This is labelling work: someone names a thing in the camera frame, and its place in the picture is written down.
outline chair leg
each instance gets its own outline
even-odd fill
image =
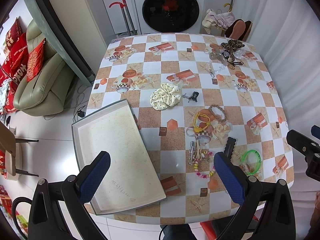
[[[23,171],[23,170],[19,170],[19,169],[16,169],[16,173],[18,173],[18,174],[22,174],[22,175],[28,175],[28,176],[36,176],[36,177],[39,177],[39,175],[32,174],[32,173],[29,173],[29,172],[27,172],[27,171]]]
[[[29,139],[20,139],[16,138],[16,143],[23,143],[23,142],[38,142],[39,140],[29,140]]]

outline white curtain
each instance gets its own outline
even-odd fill
[[[253,23],[247,42],[255,45],[279,93],[289,129],[312,140],[320,126],[320,21],[306,0],[235,0],[236,19]],[[297,239],[308,232],[320,182],[305,175],[304,156],[293,150],[291,196]]]

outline washing machine door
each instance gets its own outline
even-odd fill
[[[197,0],[145,0],[142,15],[158,32],[183,32],[198,20],[199,5]]]

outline wooden chair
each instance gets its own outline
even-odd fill
[[[16,168],[16,154],[17,154],[16,143],[38,142],[38,141],[39,140],[15,138],[14,134],[3,123],[0,122],[0,150],[5,153],[5,169],[7,173],[9,173],[11,176],[15,176],[17,173],[17,174],[39,177],[39,175],[32,174],[27,171],[23,171]]]

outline blue gripper pad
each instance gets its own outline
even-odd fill
[[[101,151],[90,165],[85,166],[79,173],[88,172],[86,178],[81,183],[79,190],[79,201],[84,204],[91,201],[96,193],[102,179],[110,168],[111,158],[109,153]]]
[[[239,167],[234,166],[223,152],[218,152],[214,155],[213,164],[232,201],[242,206],[248,187],[245,181],[246,175]],[[239,174],[235,174],[235,168],[238,168],[244,177],[239,172],[237,172]]]
[[[320,127],[314,125],[311,127],[312,136],[318,138],[320,140]]]

